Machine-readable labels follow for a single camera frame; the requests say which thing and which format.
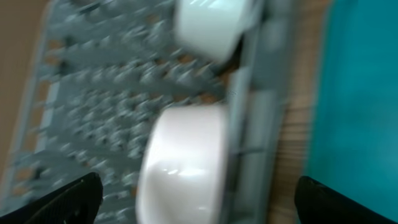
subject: dish rack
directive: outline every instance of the dish rack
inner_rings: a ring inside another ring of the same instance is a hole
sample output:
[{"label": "dish rack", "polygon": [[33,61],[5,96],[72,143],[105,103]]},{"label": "dish rack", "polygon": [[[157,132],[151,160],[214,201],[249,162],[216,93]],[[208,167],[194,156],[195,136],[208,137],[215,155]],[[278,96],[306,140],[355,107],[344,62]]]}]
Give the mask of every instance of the dish rack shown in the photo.
[{"label": "dish rack", "polygon": [[[230,154],[220,223],[264,223],[287,102],[292,2],[255,2],[228,86],[219,76],[225,65],[174,42],[173,0],[50,2],[2,212],[96,171],[104,185],[96,223],[135,223],[139,169],[157,115],[171,106],[223,103]],[[49,89],[40,101],[42,85]],[[32,126],[36,110],[44,112]]]}]

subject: black object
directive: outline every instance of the black object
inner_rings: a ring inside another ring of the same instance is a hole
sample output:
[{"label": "black object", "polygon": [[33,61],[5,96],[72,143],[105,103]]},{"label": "black object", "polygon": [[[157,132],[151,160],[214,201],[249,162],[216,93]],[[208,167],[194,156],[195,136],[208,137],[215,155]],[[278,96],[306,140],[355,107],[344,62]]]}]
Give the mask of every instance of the black object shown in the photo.
[{"label": "black object", "polygon": [[101,179],[92,172],[0,217],[0,224],[92,224],[102,197]]},{"label": "black object", "polygon": [[307,176],[298,181],[294,203],[302,224],[396,224]]}]

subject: teal mat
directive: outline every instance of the teal mat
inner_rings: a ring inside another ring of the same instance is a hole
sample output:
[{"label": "teal mat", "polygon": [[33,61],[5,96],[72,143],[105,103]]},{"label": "teal mat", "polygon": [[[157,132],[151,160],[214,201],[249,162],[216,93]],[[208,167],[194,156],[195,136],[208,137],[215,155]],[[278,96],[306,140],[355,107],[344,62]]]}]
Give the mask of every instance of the teal mat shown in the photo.
[{"label": "teal mat", "polygon": [[307,174],[398,222],[398,1],[330,9]]}]

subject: cup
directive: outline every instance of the cup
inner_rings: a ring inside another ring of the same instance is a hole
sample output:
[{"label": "cup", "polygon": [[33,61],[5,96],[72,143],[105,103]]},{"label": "cup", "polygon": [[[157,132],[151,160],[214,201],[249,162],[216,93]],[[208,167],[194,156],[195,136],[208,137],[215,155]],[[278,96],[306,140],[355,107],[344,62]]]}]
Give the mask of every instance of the cup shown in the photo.
[{"label": "cup", "polygon": [[178,0],[176,41],[216,62],[227,61],[251,19],[253,0]]},{"label": "cup", "polygon": [[218,222],[226,175],[226,108],[169,108],[157,120],[137,191],[140,224]]}]

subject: teal surface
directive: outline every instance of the teal surface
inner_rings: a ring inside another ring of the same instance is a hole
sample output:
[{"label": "teal surface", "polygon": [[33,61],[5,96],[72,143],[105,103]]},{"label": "teal surface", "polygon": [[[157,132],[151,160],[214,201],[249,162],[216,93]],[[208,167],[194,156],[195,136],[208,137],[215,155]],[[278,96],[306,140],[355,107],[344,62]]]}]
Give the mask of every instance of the teal surface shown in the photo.
[{"label": "teal surface", "polygon": [[398,1],[327,18],[307,174],[398,222]]}]

